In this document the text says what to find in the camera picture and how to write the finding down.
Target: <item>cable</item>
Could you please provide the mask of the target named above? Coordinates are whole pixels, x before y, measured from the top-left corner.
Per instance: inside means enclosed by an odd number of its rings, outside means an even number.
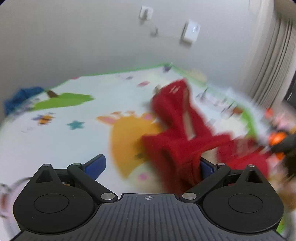
[[[148,23],[148,22],[151,23],[151,24],[152,24],[152,27],[153,27],[153,29],[150,28],[150,30],[151,30],[151,32],[150,32],[150,36],[151,36],[151,37],[155,37],[155,38],[173,38],[173,39],[180,39],[179,37],[176,37],[176,36],[160,34],[160,33],[159,33],[159,29],[158,29],[158,27],[156,26],[156,24],[153,23],[153,22],[150,21],[150,20],[145,20],[145,22],[144,22],[143,24]]]

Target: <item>wall outlet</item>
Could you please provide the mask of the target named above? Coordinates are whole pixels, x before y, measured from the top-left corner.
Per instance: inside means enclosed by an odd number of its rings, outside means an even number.
[[[142,20],[150,20],[152,18],[153,8],[142,6],[139,14],[139,18]]]
[[[200,25],[194,21],[189,20],[184,28],[182,39],[190,44],[197,40],[200,33]]]

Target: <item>blue star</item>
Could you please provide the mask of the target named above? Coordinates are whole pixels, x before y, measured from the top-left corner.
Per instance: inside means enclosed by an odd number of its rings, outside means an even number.
[[[72,123],[67,124],[68,126],[70,126],[70,130],[75,130],[75,129],[83,129],[84,122],[79,122],[74,120]]]

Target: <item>cartoon tree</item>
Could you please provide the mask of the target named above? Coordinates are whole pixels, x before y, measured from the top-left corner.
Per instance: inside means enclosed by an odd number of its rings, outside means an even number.
[[[94,97],[90,95],[74,93],[62,93],[58,95],[51,90],[46,91],[46,93],[50,99],[36,103],[32,108],[33,111],[81,105],[84,102],[94,100]]]

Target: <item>metal screw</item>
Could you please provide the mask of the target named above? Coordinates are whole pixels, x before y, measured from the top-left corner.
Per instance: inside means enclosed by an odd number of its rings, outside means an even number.
[[[182,195],[182,197],[187,200],[193,200],[196,199],[196,194],[192,192],[186,192]]]
[[[101,195],[101,198],[104,200],[112,200],[113,198],[115,198],[115,195],[113,193],[106,192]]]

